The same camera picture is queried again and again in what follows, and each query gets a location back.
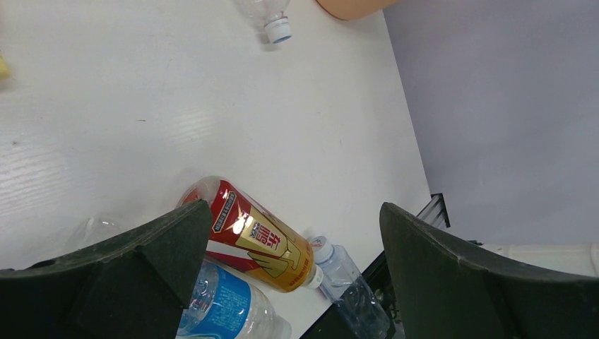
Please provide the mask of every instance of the gray wall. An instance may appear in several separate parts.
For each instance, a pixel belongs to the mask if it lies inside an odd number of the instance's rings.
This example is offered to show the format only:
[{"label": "gray wall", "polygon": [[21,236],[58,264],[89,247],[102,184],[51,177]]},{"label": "gray wall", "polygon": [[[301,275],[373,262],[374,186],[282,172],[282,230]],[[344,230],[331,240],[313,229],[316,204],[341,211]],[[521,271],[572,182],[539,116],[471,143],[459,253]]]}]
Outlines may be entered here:
[{"label": "gray wall", "polygon": [[385,12],[431,192],[483,242],[599,242],[599,1]]}]

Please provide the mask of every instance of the table surface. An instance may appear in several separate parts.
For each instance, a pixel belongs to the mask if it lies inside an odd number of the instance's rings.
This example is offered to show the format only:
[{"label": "table surface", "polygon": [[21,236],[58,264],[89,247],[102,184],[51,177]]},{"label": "table surface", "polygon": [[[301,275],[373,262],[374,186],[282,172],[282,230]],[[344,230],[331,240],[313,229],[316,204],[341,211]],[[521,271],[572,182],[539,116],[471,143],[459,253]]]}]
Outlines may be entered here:
[{"label": "table surface", "polygon": [[[152,220],[209,174],[366,268],[381,204],[430,198],[384,17],[286,13],[273,46],[234,0],[2,1],[0,268],[62,255],[96,212]],[[261,288],[293,338],[329,305]]]}]

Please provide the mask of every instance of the blue label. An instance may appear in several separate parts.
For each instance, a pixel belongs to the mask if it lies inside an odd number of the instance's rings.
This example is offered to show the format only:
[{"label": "blue label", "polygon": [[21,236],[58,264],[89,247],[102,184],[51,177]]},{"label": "blue label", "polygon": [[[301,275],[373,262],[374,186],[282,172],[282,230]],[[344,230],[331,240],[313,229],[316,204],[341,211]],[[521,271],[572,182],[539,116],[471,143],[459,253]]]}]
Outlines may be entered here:
[{"label": "blue label", "polygon": [[189,335],[233,339],[242,330],[249,312],[251,294],[247,282],[220,267],[214,302],[206,317]]}]

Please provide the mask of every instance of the water bottle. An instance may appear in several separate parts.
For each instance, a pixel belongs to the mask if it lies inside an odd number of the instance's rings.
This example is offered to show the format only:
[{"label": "water bottle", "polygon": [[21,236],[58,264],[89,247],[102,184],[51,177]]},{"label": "water bottle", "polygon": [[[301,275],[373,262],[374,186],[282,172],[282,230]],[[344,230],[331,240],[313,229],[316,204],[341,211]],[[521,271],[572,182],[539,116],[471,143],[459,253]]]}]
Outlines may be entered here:
[{"label": "water bottle", "polygon": [[215,339],[289,339],[291,325],[256,287],[204,261],[177,335]]},{"label": "water bottle", "polygon": [[325,237],[310,240],[314,261],[324,273],[320,289],[360,339],[385,338],[389,318],[347,251]]},{"label": "water bottle", "polygon": [[126,221],[107,213],[98,213],[77,226],[64,245],[65,252],[78,251],[98,242],[103,242],[132,228],[126,225],[128,225]]},{"label": "water bottle", "polygon": [[283,14],[290,0],[235,0],[242,13],[264,27],[268,39],[278,44],[291,37],[289,19]]}]

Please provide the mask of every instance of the bottle cap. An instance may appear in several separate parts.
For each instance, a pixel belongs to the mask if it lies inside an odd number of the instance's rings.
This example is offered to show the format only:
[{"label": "bottle cap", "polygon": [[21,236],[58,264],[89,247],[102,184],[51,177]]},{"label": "bottle cap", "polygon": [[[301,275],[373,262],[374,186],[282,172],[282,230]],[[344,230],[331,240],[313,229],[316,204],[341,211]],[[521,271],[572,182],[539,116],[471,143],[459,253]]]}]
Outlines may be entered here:
[{"label": "bottle cap", "polygon": [[273,44],[278,44],[279,42],[283,42],[291,37],[291,26],[289,26],[289,19],[287,17],[283,17],[281,19],[277,19],[272,23],[264,26],[266,30],[266,34],[268,35],[268,39]]},{"label": "bottle cap", "polygon": [[314,275],[312,276],[312,279],[310,281],[304,281],[302,287],[308,288],[310,290],[315,290],[322,284],[322,280],[324,279],[324,272],[322,271],[322,268],[318,267],[315,263],[312,264],[312,270],[314,270]]},{"label": "bottle cap", "polygon": [[312,251],[314,252],[315,263],[323,263],[331,258],[333,255],[333,245],[327,240],[326,237],[318,236],[315,238],[310,238],[309,241],[312,245]]},{"label": "bottle cap", "polygon": [[276,316],[275,318],[275,330],[273,331],[273,338],[275,339],[289,339],[291,338],[291,324],[289,321]]}]

